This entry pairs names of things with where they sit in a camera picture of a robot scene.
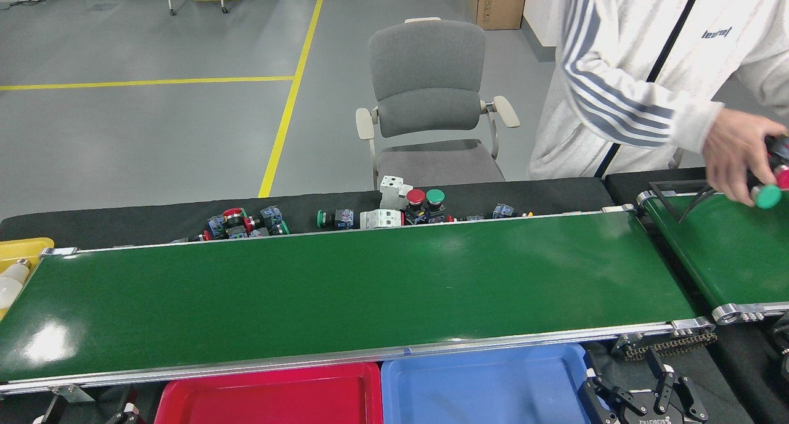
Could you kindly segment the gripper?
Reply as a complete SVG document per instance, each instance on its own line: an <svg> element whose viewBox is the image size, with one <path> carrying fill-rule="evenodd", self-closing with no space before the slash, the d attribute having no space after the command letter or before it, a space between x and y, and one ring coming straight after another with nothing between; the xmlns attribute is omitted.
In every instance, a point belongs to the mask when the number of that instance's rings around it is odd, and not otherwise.
<svg viewBox="0 0 789 424"><path fill-rule="evenodd" d="M653 409L659 416L647 416L645 404L597 375L588 377L579 387L579 400L591 423L624 423L628 412L640 424L708 421L709 413L690 377L664 364L655 350L647 351L646 361L658 381Z"/></svg>

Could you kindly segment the person's right hand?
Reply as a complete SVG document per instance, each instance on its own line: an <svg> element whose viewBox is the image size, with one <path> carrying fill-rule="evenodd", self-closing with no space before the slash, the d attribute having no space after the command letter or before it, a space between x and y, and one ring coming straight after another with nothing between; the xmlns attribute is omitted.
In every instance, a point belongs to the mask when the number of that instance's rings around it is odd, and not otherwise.
<svg viewBox="0 0 789 424"><path fill-rule="evenodd" d="M766 136L780 136L787 128L769 118L724 108L716 116L703 145L706 179L729 200L753 206L746 184L747 171L762 183L777 180L767 160Z"/></svg>

